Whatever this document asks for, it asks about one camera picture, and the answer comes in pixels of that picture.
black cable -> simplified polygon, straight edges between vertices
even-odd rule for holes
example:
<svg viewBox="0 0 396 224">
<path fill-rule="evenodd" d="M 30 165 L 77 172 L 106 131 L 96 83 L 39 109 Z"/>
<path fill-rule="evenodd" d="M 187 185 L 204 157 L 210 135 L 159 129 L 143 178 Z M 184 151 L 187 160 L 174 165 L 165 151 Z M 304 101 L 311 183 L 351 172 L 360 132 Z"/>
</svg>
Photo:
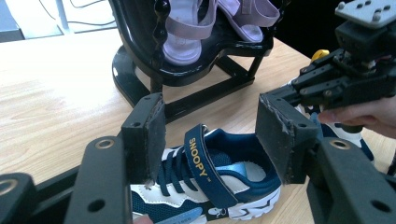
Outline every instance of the black cable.
<svg viewBox="0 0 396 224">
<path fill-rule="evenodd" d="M 69 1 L 70 1 L 70 3 L 72 4 L 73 7 L 75 7 L 75 8 L 82 8 L 82 7 L 88 7 L 88 6 L 93 5 L 93 4 L 96 4 L 96 3 L 104 2 L 105 0 L 97 0 L 97 1 L 91 2 L 91 3 L 87 4 L 87 5 L 82 5 L 82 6 L 78 6 L 78 7 L 76 7 L 76 6 L 74 5 L 74 3 L 73 3 L 72 0 L 69 0 Z"/>
<path fill-rule="evenodd" d="M 92 5 L 94 3 L 98 3 L 101 1 L 105 1 L 105 0 L 98 0 L 96 2 L 93 3 L 89 3 L 89 5 Z M 56 21 L 56 19 L 49 13 L 49 11 L 46 9 L 46 7 L 44 6 L 44 4 L 41 2 L 41 0 L 38 0 L 38 2 L 41 4 L 41 6 L 44 8 L 44 10 L 47 12 L 47 14 Z M 113 23 L 115 21 L 110 21 L 110 22 L 106 22 L 106 23 L 90 23 L 90 22 L 84 22 L 84 21 L 68 21 L 68 23 L 77 23 L 77 24 L 83 24 L 83 25 L 94 25 L 94 26 L 104 26 L 104 25 L 109 25 L 111 23 Z"/>
</svg>

blue and white sneaker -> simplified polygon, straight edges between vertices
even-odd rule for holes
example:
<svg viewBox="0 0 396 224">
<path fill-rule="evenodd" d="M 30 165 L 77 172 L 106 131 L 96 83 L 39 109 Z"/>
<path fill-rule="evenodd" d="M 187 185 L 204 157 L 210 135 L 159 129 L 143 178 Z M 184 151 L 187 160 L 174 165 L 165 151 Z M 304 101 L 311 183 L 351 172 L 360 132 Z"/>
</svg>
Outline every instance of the blue and white sneaker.
<svg viewBox="0 0 396 224">
<path fill-rule="evenodd" d="M 370 161 L 374 160 L 373 152 L 370 150 L 370 148 L 367 146 L 366 142 L 361 137 L 361 133 L 348 133 L 348 132 L 344 131 L 344 129 L 341 127 L 340 123 L 326 123 L 326 124 L 320 123 L 320 121 L 318 120 L 317 113 L 312 113 L 310 119 L 321 130 L 321 132 L 319 132 L 320 137 L 323 137 L 323 136 L 324 137 L 337 137 L 337 138 L 345 139 L 345 140 L 355 144 L 357 147 L 359 147 L 361 149 L 361 151 L 367 156 L 367 158 Z"/>
<path fill-rule="evenodd" d="M 164 151 L 154 186 L 131 191 L 134 217 L 154 223 L 249 220 L 273 209 L 280 180 L 254 133 L 206 133 L 200 124 L 186 133 L 184 146 Z"/>
</svg>

